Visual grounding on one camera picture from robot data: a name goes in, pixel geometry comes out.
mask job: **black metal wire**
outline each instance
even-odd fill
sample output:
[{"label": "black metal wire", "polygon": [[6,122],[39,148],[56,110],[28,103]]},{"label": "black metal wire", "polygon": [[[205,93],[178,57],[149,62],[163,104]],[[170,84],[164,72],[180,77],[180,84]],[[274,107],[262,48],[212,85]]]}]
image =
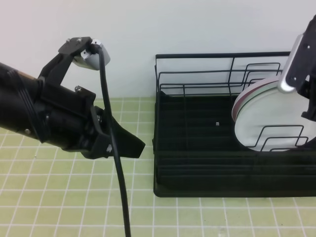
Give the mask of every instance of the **black metal wire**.
[{"label": "black metal wire", "polygon": [[[243,57],[279,57],[279,56],[288,56],[289,52],[269,52],[269,53],[229,53],[229,54],[159,54],[156,55],[156,65],[155,65],[155,73],[156,73],[156,113],[158,115],[156,116],[156,122],[155,122],[155,128],[159,131],[159,124],[160,124],[160,104],[161,104],[161,97],[165,96],[182,96],[184,99],[184,119],[185,119],[185,134],[186,134],[186,147],[188,147],[190,144],[188,142],[188,119],[187,119],[187,103],[186,103],[186,96],[229,96],[232,100],[233,95],[238,95],[240,92],[232,92],[232,87],[240,87],[241,91],[245,89],[246,86],[249,86],[250,84],[254,83],[254,81],[261,80],[262,78],[253,78],[248,82],[249,75],[252,73],[276,73],[278,75],[279,72],[282,70],[280,69],[280,62],[262,62],[262,63],[249,63],[246,65],[244,70],[235,70],[234,68],[234,62],[236,58],[243,58]],[[163,71],[159,72],[157,67],[157,60],[158,59],[169,59],[169,58],[231,58],[232,62],[230,64],[230,69],[228,70],[206,70],[206,71]],[[250,69],[251,66],[274,66],[276,65],[276,69]],[[233,72],[242,72],[243,77],[242,81],[240,82],[231,82],[232,79],[232,73]],[[160,79],[162,75],[166,74],[202,74],[202,73],[229,73],[227,82],[208,82],[208,83],[160,83]],[[227,88],[228,92],[226,93],[188,93],[186,92],[186,89],[206,89],[206,88]],[[167,95],[161,94],[162,91],[171,90],[171,89],[182,89],[183,93],[180,94],[170,94]],[[297,147],[298,141],[302,137],[302,131],[304,129],[304,126],[296,124],[296,125],[268,125],[264,126],[258,136],[258,139],[254,146],[247,146],[247,148],[254,148],[258,145],[258,142],[262,136],[262,133],[264,129],[268,127],[301,127],[301,131],[298,134],[297,141],[295,143],[295,146]],[[159,142],[158,142],[158,134],[159,132],[155,132],[155,150],[159,151]],[[273,138],[280,138],[280,137],[269,137],[265,140],[264,145],[261,148],[261,151],[263,150],[267,140],[273,139]]]}]

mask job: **tile grout line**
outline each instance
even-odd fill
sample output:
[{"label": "tile grout line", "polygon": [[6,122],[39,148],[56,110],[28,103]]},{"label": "tile grout line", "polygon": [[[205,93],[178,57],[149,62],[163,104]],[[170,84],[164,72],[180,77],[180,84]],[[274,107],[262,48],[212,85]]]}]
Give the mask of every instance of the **tile grout line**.
[{"label": "tile grout line", "polygon": [[[40,146],[41,148],[49,148],[49,149],[54,149],[55,146]],[[146,145],[145,147],[147,148],[152,148],[152,145]],[[2,148],[19,148],[19,146],[2,146]],[[23,146],[23,148],[37,148],[37,146]]]},{"label": "tile grout line", "polygon": [[178,209],[178,198],[176,197],[176,212],[177,212],[177,237],[180,236],[179,233],[179,209]]},{"label": "tile grout line", "polygon": [[[138,137],[138,128],[139,128],[140,105],[141,105],[141,99],[139,97],[139,100],[138,100],[138,119],[137,119],[137,129],[136,129],[136,136],[137,137]],[[134,190],[135,167],[136,167],[136,159],[134,159],[134,167],[133,167],[133,175],[132,175],[132,189],[131,189],[131,194],[130,194],[129,219],[131,219],[131,212],[132,212],[132,205],[133,205],[133,190]]]},{"label": "tile grout line", "polygon": [[155,197],[154,194],[154,200],[153,200],[153,227],[152,227],[152,237],[155,237]]},{"label": "tile grout line", "polygon": [[201,215],[201,227],[202,227],[202,237],[204,237],[204,221],[203,221],[203,213],[202,213],[202,200],[199,197],[199,211],[200,211],[200,215]]},{"label": "tile grout line", "polygon": [[111,191],[112,191],[112,186],[113,186],[113,176],[114,176],[114,169],[115,169],[115,164],[113,161],[112,164],[112,176],[111,176],[111,184],[110,184],[110,189],[109,189],[109,195],[108,195],[108,200],[107,200],[107,206],[106,206],[106,211],[105,211],[105,220],[104,220],[104,225],[103,225],[103,237],[105,237],[105,230],[107,226],[107,221],[108,221],[108,213],[109,213],[109,205],[110,205],[110,198],[111,198]]},{"label": "tile grout line", "polygon": [[[22,143],[23,143],[23,141],[24,141],[24,138],[25,138],[25,136],[22,137],[22,140],[21,140],[20,146],[19,146],[20,148],[21,148],[21,146],[22,146]],[[37,153],[38,153],[38,151],[39,151],[39,147],[40,147],[40,143],[39,143],[38,148],[37,148],[37,150],[36,150],[35,156],[37,155]],[[10,225],[9,225],[7,231],[6,231],[5,237],[7,237],[7,236],[9,235],[9,232],[10,232],[11,226],[12,226],[12,224],[13,224],[13,220],[14,220],[14,218],[15,218],[16,212],[17,212],[17,210],[18,210],[18,206],[19,206],[19,204],[20,204],[20,201],[21,201],[23,192],[24,192],[25,187],[26,187],[26,184],[27,184],[27,182],[28,182],[28,180],[29,180],[30,172],[31,172],[31,170],[32,170],[32,168],[33,168],[34,161],[35,161],[35,158],[33,159],[32,163],[31,163],[31,166],[30,166],[30,168],[29,168],[29,173],[28,173],[28,175],[26,176],[26,179],[25,179],[25,181],[24,181],[24,185],[23,185],[22,191],[21,191],[21,193],[20,193],[18,202],[17,202],[16,207],[15,207],[15,209],[14,209],[14,212],[13,212],[13,215],[12,215],[12,218],[11,218],[11,221],[10,221]]]},{"label": "tile grout line", "polygon": [[[119,116],[119,122],[118,122],[119,124],[122,121],[123,107],[124,107],[124,98],[122,99],[122,104],[121,104],[121,108],[120,108],[120,116]],[[108,195],[108,200],[107,200],[107,210],[105,211],[105,220],[104,220],[103,235],[102,235],[103,237],[105,237],[105,231],[106,231],[106,226],[107,226],[107,221],[108,221],[109,205],[110,205],[111,191],[112,191],[112,186],[113,186],[114,170],[115,170],[115,162],[113,159],[112,173],[111,173],[111,184],[110,184],[110,190],[109,190],[109,195]]]},{"label": "tile grout line", "polygon": [[[32,161],[33,159],[16,159],[15,161]],[[51,161],[51,160],[53,160],[53,159],[36,159],[37,161]],[[73,161],[74,159],[58,159],[58,161]],[[142,161],[149,161],[149,160],[153,160],[152,158],[148,158],[148,159],[146,159],[146,158],[141,158],[141,159],[139,159],[139,162],[142,162]],[[0,159],[0,163],[2,162],[2,161],[12,161],[12,159]],[[80,161],[86,161],[86,162],[89,162],[90,160],[89,159],[83,159],[83,160],[80,160]]]},{"label": "tile grout line", "polygon": [[[28,174],[10,174],[11,176],[27,176]],[[30,174],[29,176],[43,176],[43,175],[48,175],[47,173],[42,173],[42,174]],[[61,173],[61,174],[51,174],[51,176],[66,176],[67,174],[65,173]],[[87,173],[78,173],[78,174],[72,174],[72,176],[89,176],[90,174]],[[110,176],[111,174],[93,174],[95,176]],[[140,176],[146,176],[146,175],[153,175],[153,174],[135,174],[135,175],[140,175]]]},{"label": "tile grout line", "polygon": [[228,229],[228,220],[227,220],[227,212],[226,212],[226,205],[225,205],[225,199],[223,200],[223,208],[224,208],[224,215],[225,215],[225,222],[226,222],[226,230],[227,230],[227,237],[230,237],[229,229]]},{"label": "tile grout line", "polygon": [[[0,224],[0,226],[9,226],[10,224]],[[27,226],[31,227],[33,224],[12,224],[12,226]],[[35,224],[35,226],[42,226],[42,227],[55,227],[55,224]],[[80,224],[60,224],[58,225],[60,227],[80,227]],[[83,227],[104,227],[104,225],[82,225]],[[124,227],[124,225],[107,225],[107,227]],[[148,228],[148,227],[153,227],[152,225],[131,225],[131,227],[139,227],[139,228]],[[158,228],[177,228],[175,225],[155,225],[155,227]],[[179,226],[180,228],[199,228],[201,226]],[[204,226],[204,229],[209,229],[209,228],[223,228],[225,229],[226,226]],[[229,226],[229,229],[251,229],[251,226]],[[273,230],[273,229],[300,229],[301,226],[255,226],[255,229],[268,229],[268,230]],[[316,226],[305,226],[306,229],[310,230],[316,230]]]},{"label": "tile grout line", "polygon": [[[78,191],[86,191],[87,189],[69,189],[68,191],[72,191],[72,192],[78,192]],[[90,191],[110,191],[111,189],[90,189]],[[152,189],[134,189],[135,191],[153,191]],[[37,192],[37,191],[43,191],[43,190],[29,190],[26,189],[26,191],[33,191],[33,192]],[[61,192],[61,191],[65,191],[65,190],[60,190],[60,189],[46,189],[46,191],[53,191],[53,192]],[[13,207],[19,207],[19,208],[38,208],[39,206],[20,206],[20,205],[0,205],[0,208],[13,208]],[[63,206],[41,206],[42,208],[61,208]],[[121,207],[120,205],[104,205],[104,206],[88,206],[89,208],[107,208],[107,207]],[[67,206],[67,208],[83,208],[83,206]],[[152,206],[133,206],[132,209],[152,209]],[[178,208],[176,206],[155,206],[156,209],[195,209],[195,210],[199,210],[199,207],[192,207],[192,206],[179,206]],[[218,209],[223,209],[222,207],[207,207],[204,206],[202,207],[203,209],[211,209],[211,210],[218,210]],[[247,207],[226,207],[226,210],[244,210],[247,209]],[[257,209],[257,210],[268,210],[271,208],[250,208],[250,209]],[[279,208],[275,208],[275,209],[290,209],[287,207],[279,207]]]},{"label": "tile grout line", "polygon": [[87,193],[86,193],[86,195],[85,195],[85,201],[84,201],[84,206],[83,206],[83,212],[82,212],[82,217],[81,217],[81,222],[80,222],[80,228],[79,228],[78,237],[80,237],[80,235],[81,235],[81,230],[82,230],[82,225],[83,225],[84,214],[85,214],[85,210],[86,210],[86,207],[87,207],[89,191],[90,191],[90,187],[91,187],[91,183],[92,183],[92,176],[93,176],[94,165],[95,165],[95,159],[93,160],[92,170],[91,170],[90,180],[89,180],[89,185],[88,185]]},{"label": "tile grout line", "polygon": [[249,219],[250,219],[250,226],[251,226],[252,236],[256,237],[255,230],[253,228],[252,217],[251,217],[251,213],[250,213],[249,201],[248,201],[247,197],[246,197],[246,203],[247,203],[248,215],[249,215]]},{"label": "tile grout line", "polygon": [[301,218],[300,210],[298,209],[298,206],[297,206],[297,203],[296,203],[296,200],[295,200],[295,198],[294,198],[294,197],[293,197],[293,201],[294,201],[294,204],[295,204],[295,208],[296,208],[296,211],[297,211],[298,218],[299,218],[300,223],[301,223],[301,227],[302,227],[303,235],[304,235],[304,237],[307,237],[307,235],[306,235],[306,233],[305,233],[305,229],[304,229],[303,221],[302,221],[302,218]]},{"label": "tile grout line", "polygon": [[271,208],[272,208],[273,217],[274,217],[275,222],[276,222],[277,234],[278,234],[278,237],[281,237],[279,226],[277,224],[277,216],[276,216],[276,212],[275,212],[275,207],[274,207],[273,202],[272,202],[272,198],[270,197],[269,200],[270,200],[270,204],[271,204]]},{"label": "tile grout line", "polygon": [[73,169],[74,169],[74,166],[75,166],[77,154],[78,154],[78,153],[76,152],[76,153],[75,153],[75,157],[74,157],[73,164],[72,164],[72,166],[71,166],[69,178],[68,178],[68,181],[67,181],[67,186],[66,186],[66,189],[65,189],[63,201],[62,201],[62,203],[61,203],[61,208],[60,208],[60,211],[59,211],[59,215],[58,215],[58,219],[57,219],[57,223],[56,223],[56,227],[55,227],[55,231],[54,231],[54,235],[53,235],[54,237],[56,237],[56,235],[57,235],[57,229],[58,229],[58,225],[59,225],[59,222],[60,222],[61,213],[62,213],[62,211],[63,211],[63,207],[64,207],[64,203],[65,203],[65,199],[66,199],[68,187],[69,187],[69,184],[70,184],[71,174],[72,174]]},{"label": "tile grout line", "polygon": [[[3,141],[1,142],[1,148],[3,148],[4,140],[5,140],[5,137],[6,137],[7,133],[5,134],[4,139],[3,139]],[[21,147],[22,142],[23,142],[23,139],[24,139],[24,137],[22,138],[19,147]],[[10,160],[10,161],[11,161],[11,165],[10,165],[10,168],[9,168],[9,170],[8,170],[8,173],[5,174],[5,179],[4,179],[2,188],[1,188],[1,190],[0,190],[0,195],[2,194],[2,191],[4,190],[4,187],[5,187],[5,185],[6,185],[6,181],[8,180],[9,174],[10,174],[11,169],[12,169],[12,167],[13,167],[13,164],[14,164],[14,162],[15,162],[15,160],[16,160],[16,157],[18,156],[19,147],[18,147],[18,149],[17,149],[16,152],[15,152],[14,158]]]},{"label": "tile grout line", "polygon": [[45,192],[46,192],[46,189],[47,189],[47,185],[48,185],[48,180],[49,180],[51,171],[53,169],[54,163],[56,161],[56,156],[57,156],[58,150],[59,150],[59,148],[56,147],[55,156],[54,156],[53,162],[52,162],[52,164],[50,166],[50,169],[49,169],[49,173],[48,173],[48,176],[47,176],[47,180],[46,180],[46,183],[45,183],[45,187],[44,187],[43,193],[41,194],[41,197],[40,197],[39,206],[38,206],[38,209],[36,211],[35,219],[34,219],[34,222],[33,222],[33,225],[32,225],[32,229],[31,229],[31,232],[30,232],[30,237],[33,234],[35,223],[36,223],[36,220],[37,220],[39,212],[40,212],[40,206],[41,206],[41,203],[43,202],[43,198],[44,198],[44,195],[45,195]]}]

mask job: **small metal piece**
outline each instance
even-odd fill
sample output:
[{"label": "small metal piece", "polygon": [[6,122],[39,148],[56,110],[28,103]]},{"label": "small metal piece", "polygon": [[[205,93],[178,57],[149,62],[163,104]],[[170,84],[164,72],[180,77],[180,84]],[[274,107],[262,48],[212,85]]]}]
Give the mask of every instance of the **small metal piece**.
[{"label": "small metal piece", "polygon": [[112,145],[109,144],[108,147],[107,147],[107,152],[111,152],[112,151]]},{"label": "small metal piece", "polygon": [[75,87],[75,92],[81,92],[81,87],[77,85],[77,86]]}]

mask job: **silver metal part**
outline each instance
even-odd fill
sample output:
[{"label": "silver metal part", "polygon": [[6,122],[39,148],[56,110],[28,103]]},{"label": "silver metal part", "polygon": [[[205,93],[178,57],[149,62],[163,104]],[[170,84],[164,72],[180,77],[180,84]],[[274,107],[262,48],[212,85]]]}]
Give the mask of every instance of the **silver metal part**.
[{"label": "silver metal part", "polygon": [[295,54],[297,52],[297,49],[302,41],[302,38],[303,38],[303,34],[299,35],[297,38],[296,38],[296,41],[293,45],[293,48],[291,50],[291,53],[290,53],[290,56],[288,57],[287,61],[286,61],[286,64],[284,66],[284,69],[283,69],[283,72],[281,74],[281,76],[279,77],[279,81],[278,81],[278,85],[277,85],[277,88],[280,92],[283,92],[283,93],[290,93],[290,92],[293,92],[296,90],[295,87],[292,87],[290,86],[289,84],[286,83],[286,76],[288,74],[288,70],[290,69],[291,65],[292,65],[292,62],[293,62],[293,59],[295,57]]},{"label": "silver metal part", "polygon": [[107,147],[107,152],[111,152],[112,151],[112,145],[109,144],[108,147]]},{"label": "silver metal part", "polygon": [[75,87],[75,92],[81,92],[81,87],[77,85],[77,86]]},{"label": "silver metal part", "polygon": [[[105,62],[105,65],[107,65],[110,62],[111,58],[108,52],[106,51],[104,45],[101,43],[101,41],[98,39],[93,39],[91,44],[96,44],[102,48],[102,51],[104,54],[104,62]],[[79,67],[88,68],[92,70],[100,70],[99,55],[92,54],[91,52],[87,50],[84,50],[81,52],[80,55],[75,56],[73,63],[75,63]]]}]

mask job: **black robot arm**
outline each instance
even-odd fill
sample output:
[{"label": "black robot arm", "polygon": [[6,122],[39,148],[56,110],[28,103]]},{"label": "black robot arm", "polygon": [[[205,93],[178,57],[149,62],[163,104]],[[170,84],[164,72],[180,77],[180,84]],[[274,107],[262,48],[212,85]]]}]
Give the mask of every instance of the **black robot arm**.
[{"label": "black robot arm", "polygon": [[[112,156],[109,108],[93,106],[91,91],[60,85],[70,64],[78,64],[82,52],[96,54],[95,47],[90,37],[68,40],[38,79],[0,64],[0,126],[89,159]],[[86,60],[81,66],[98,69],[97,63]],[[112,120],[119,155],[138,158],[145,144]]]}]

